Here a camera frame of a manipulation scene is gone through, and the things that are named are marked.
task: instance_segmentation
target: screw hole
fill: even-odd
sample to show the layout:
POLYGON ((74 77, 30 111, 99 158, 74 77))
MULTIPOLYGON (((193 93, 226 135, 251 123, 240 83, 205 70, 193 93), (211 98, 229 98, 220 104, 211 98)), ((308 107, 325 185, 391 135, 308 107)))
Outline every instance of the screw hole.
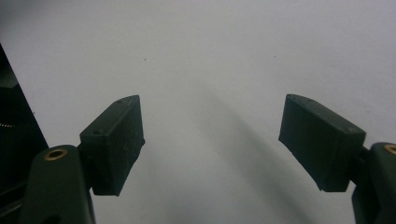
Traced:
POLYGON ((59 215, 54 215, 47 217, 41 224, 58 224, 61 223, 61 217, 59 215))
POLYGON ((396 145, 385 145, 384 148, 385 148, 388 152, 390 152, 390 153, 396 155, 396 145))
POLYGON ((60 158, 62 158, 63 156, 65 156, 66 154, 67 154, 66 149, 58 148, 58 149, 54 149, 54 150, 50 151, 49 153, 47 153, 45 155, 44 159, 46 161, 56 161, 56 160, 59 160, 60 158))

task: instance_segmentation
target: white surface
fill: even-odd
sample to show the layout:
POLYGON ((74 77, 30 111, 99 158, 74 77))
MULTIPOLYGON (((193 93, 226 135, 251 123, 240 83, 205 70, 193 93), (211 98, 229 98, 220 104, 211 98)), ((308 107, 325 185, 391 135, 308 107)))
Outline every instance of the white surface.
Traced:
POLYGON ((354 223, 277 142, 284 98, 396 135, 393 1, 2 1, 0 41, 51 147, 141 96, 147 143, 101 223, 354 223))

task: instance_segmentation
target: white table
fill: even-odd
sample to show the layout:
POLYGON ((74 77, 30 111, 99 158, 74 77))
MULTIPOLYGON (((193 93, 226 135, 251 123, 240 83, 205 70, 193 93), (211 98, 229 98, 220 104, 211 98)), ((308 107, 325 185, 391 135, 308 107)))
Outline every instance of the white table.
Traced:
POLYGON ((277 141, 287 93, 395 141, 392 1, 2 1, 0 41, 49 145, 141 97, 147 143, 100 223, 354 223, 277 141))

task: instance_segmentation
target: small hole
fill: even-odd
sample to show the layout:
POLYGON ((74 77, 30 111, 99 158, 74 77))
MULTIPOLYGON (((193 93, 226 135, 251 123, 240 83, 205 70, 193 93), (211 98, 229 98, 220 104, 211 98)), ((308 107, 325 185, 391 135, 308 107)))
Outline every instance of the small hole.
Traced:
POLYGON ((59 160, 60 158, 62 158, 63 156, 65 156, 66 154, 67 154, 66 149, 57 148, 57 149, 53 149, 51 152, 47 153, 44 156, 44 159, 46 161, 56 161, 56 160, 59 160))
POLYGON ((61 223, 61 217, 59 215, 54 215, 47 217, 41 224, 58 224, 61 223))
POLYGON ((385 145, 384 148, 385 148, 388 152, 390 152, 390 153, 396 155, 396 145, 385 145))
POLYGON ((49 153, 49 157, 50 158, 56 158, 56 157, 61 156, 62 154, 64 154, 62 151, 51 151, 49 153))

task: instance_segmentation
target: dark object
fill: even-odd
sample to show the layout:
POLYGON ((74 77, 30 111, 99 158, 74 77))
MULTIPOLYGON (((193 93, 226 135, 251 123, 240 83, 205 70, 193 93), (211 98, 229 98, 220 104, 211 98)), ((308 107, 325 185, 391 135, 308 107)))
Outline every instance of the dark object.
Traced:
POLYGON ((139 96, 116 101, 80 137, 48 149, 0 48, 0 223, 94 223, 90 188, 120 195, 145 144, 139 96))
POLYGON ((94 223, 75 147, 53 147, 35 157, 19 223, 94 223))
POLYGON ((318 184, 342 192, 349 180, 356 223, 396 223, 396 145, 363 147, 365 132, 325 106, 288 94, 279 140, 318 184))
POLYGON ((145 144, 139 96, 113 103, 80 137, 78 149, 59 146, 35 156, 20 224, 94 223, 89 189, 120 195, 145 144))
POLYGON ((15 223, 33 157, 48 148, 0 46, 0 223, 15 223))
POLYGON ((328 192, 344 192, 350 157, 361 149, 365 132, 324 105, 287 95, 281 141, 305 170, 328 192))
POLYGON ((139 96, 114 102, 81 134, 79 147, 96 195, 120 195, 145 144, 139 96))

